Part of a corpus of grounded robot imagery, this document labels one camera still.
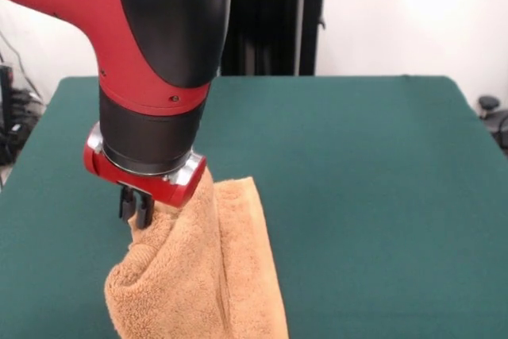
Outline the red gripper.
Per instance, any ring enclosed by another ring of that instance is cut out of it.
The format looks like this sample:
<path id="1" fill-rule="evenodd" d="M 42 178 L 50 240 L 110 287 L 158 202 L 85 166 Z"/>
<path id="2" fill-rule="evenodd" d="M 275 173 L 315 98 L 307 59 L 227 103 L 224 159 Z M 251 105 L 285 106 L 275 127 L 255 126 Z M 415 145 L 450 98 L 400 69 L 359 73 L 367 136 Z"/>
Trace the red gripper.
<path id="1" fill-rule="evenodd" d="M 121 184 L 119 218 L 127 222 L 134 215 L 134 193 L 139 191 L 136 225 L 146 229 L 152 224 L 154 200 L 180 208 L 194 194 L 206 169 L 206 158 L 190 151 L 187 161 L 178 170 L 163 175 L 140 175 L 128 172 L 107 158 L 103 149 L 100 125 L 92 127 L 83 150 L 85 168 L 110 183 Z"/>

